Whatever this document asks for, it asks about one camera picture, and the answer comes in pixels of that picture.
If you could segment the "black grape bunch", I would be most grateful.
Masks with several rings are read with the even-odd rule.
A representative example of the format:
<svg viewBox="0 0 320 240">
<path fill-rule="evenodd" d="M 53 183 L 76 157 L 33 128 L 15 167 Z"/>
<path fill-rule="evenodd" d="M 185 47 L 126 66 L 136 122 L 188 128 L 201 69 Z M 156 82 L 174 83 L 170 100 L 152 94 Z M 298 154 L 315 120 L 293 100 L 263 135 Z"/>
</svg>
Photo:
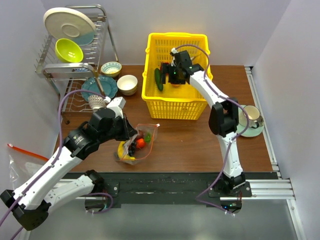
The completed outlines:
<svg viewBox="0 0 320 240">
<path fill-rule="evenodd" d="M 130 157 L 133 157 L 134 154 L 135 154 L 135 152 L 136 152 L 136 150 L 137 150 L 137 142 L 134 140 L 134 141 L 130 144 L 130 146 L 128 147 L 128 155 L 129 155 Z"/>
</svg>

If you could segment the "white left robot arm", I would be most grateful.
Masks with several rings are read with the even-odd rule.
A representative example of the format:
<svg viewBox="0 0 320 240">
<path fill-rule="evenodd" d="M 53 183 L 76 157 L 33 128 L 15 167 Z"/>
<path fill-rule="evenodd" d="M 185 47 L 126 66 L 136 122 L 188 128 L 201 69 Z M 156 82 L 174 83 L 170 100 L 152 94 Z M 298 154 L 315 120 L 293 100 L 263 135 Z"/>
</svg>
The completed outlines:
<svg viewBox="0 0 320 240">
<path fill-rule="evenodd" d="M 125 115 L 102 108 L 89 121 L 69 132 L 62 146 L 24 184 L 15 190 L 4 190 L 0 198 L 21 227 L 32 231 L 39 227 L 55 209 L 74 198 L 99 196 L 104 179 L 88 170 L 78 179 L 59 188 L 54 186 L 75 166 L 96 152 L 107 141 L 127 141 L 137 134 Z"/>
</svg>

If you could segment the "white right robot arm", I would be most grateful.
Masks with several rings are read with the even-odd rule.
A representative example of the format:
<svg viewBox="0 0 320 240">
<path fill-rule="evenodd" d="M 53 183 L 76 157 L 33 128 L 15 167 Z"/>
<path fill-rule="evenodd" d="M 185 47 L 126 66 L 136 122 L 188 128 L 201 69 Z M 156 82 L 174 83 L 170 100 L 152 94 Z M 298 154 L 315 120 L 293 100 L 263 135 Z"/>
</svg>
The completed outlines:
<svg viewBox="0 0 320 240">
<path fill-rule="evenodd" d="M 186 50 L 172 48 L 170 55 L 172 62 L 161 65 L 162 75 L 168 74 L 168 82 L 174 85 L 188 83 L 204 97 L 210 107 L 208 125 L 218 139 L 223 156 L 223 172 L 215 186 L 217 190 L 233 197 L 246 182 L 237 146 L 238 100 L 220 91 L 204 68 L 198 63 L 193 64 Z"/>
</svg>

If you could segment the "yellow banana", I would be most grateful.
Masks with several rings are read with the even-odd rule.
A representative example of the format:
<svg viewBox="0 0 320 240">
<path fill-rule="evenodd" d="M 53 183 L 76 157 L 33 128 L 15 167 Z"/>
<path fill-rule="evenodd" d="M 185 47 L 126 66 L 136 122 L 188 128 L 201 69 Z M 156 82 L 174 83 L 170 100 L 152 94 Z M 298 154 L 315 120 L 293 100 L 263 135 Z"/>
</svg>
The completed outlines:
<svg viewBox="0 0 320 240">
<path fill-rule="evenodd" d="M 136 158 L 129 156 L 129 149 L 125 146 L 126 142 L 121 141 L 117 148 L 117 156 L 120 161 L 135 161 Z"/>
</svg>

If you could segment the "green cucumber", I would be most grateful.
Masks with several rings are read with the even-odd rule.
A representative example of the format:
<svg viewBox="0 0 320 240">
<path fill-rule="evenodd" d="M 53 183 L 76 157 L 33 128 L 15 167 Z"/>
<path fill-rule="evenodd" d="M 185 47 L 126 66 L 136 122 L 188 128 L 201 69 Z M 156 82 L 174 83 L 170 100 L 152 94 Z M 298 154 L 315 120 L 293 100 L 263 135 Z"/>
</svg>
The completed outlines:
<svg viewBox="0 0 320 240">
<path fill-rule="evenodd" d="M 154 79 L 155 79 L 155 83 L 158 90 L 162 92 L 164 89 L 164 86 L 162 83 L 162 73 L 159 68 L 155 68 L 154 70 Z"/>
</svg>

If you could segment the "orange carrot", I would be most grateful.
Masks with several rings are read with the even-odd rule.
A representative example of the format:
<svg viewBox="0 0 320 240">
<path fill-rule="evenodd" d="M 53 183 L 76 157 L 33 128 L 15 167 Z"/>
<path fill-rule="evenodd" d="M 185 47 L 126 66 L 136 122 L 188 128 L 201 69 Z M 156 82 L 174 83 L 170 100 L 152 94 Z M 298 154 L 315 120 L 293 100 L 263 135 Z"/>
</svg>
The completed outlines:
<svg viewBox="0 0 320 240">
<path fill-rule="evenodd" d="M 149 132 L 140 132 L 136 137 L 136 147 L 139 149 L 144 148 L 146 145 L 151 143 L 151 140 L 152 136 Z"/>
</svg>

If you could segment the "clear zip bag orange zipper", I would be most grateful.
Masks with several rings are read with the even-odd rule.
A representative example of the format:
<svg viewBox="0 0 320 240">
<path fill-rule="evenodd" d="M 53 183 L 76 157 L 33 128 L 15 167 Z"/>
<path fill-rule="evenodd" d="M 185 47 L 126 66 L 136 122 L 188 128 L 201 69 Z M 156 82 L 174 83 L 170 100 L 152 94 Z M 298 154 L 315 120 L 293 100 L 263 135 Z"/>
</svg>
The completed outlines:
<svg viewBox="0 0 320 240">
<path fill-rule="evenodd" d="M 146 159 L 154 146 L 158 136 L 160 124 L 138 124 L 135 128 L 137 134 L 129 140 L 121 141 L 114 153 L 115 161 L 128 165 L 136 165 Z"/>
</svg>

